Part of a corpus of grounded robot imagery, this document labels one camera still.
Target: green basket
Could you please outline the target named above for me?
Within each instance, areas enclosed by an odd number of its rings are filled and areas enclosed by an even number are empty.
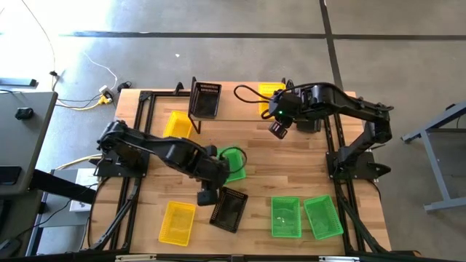
[[[298,197],[272,197],[272,236],[301,237]]]
[[[225,151],[225,149],[227,148],[219,149],[217,151],[218,152],[217,157],[219,157],[220,153]],[[228,159],[230,163],[230,171],[235,171],[242,167],[242,154],[241,154],[241,151],[239,151],[238,149],[235,149],[235,148],[229,149],[225,152],[224,156]],[[242,168],[241,170],[230,174],[228,179],[226,179],[225,184],[227,184],[228,182],[235,181],[235,180],[243,179],[245,177],[246,177],[246,171],[244,168]]]
[[[329,195],[304,200],[304,210],[315,239],[343,234],[338,214]]]

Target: black container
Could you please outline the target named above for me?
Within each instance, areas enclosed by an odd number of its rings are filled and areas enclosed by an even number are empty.
[[[213,209],[209,223],[223,230],[236,233],[240,225],[242,212],[248,200],[248,195],[222,187],[219,198],[220,200]]]
[[[199,118],[215,118],[220,100],[221,84],[197,82],[193,77],[189,113]]]

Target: gray floor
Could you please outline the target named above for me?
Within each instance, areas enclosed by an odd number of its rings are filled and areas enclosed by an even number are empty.
[[[40,29],[16,2],[7,2],[0,15],[0,31],[21,28],[34,41],[25,43],[21,33],[0,36],[0,46],[10,47],[8,52],[0,48],[2,57],[15,60],[2,70],[39,77],[50,70],[50,50]],[[324,32],[318,0],[27,2],[53,33]],[[466,33],[466,1],[327,0],[327,6],[334,33]],[[18,20],[20,25],[11,23]],[[179,81],[188,84],[192,76],[226,81],[278,81],[284,76],[295,83],[333,81],[325,40],[56,36],[52,40],[57,70],[65,70],[57,86],[61,98],[90,98],[102,85],[113,84],[112,76],[91,64],[83,51],[109,66],[119,82],[130,80],[137,88],[174,87]],[[392,248],[465,260],[466,207],[424,212],[423,204],[441,199],[424,146],[419,141],[404,145],[398,138],[466,98],[466,41],[336,41],[335,45],[345,90],[395,107],[391,113],[394,139],[376,151],[378,161],[392,168],[379,184]],[[37,59],[28,63],[31,56]],[[85,112],[56,108],[39,168],[49,170],[97,153],[95,140],[113,113],[113,106]],[[459,126],[466,127],[466,118]],[[466,184],[464,178],[457,182]],[[39,252],[75,250],[81,235],[82,229],[47,230]]]

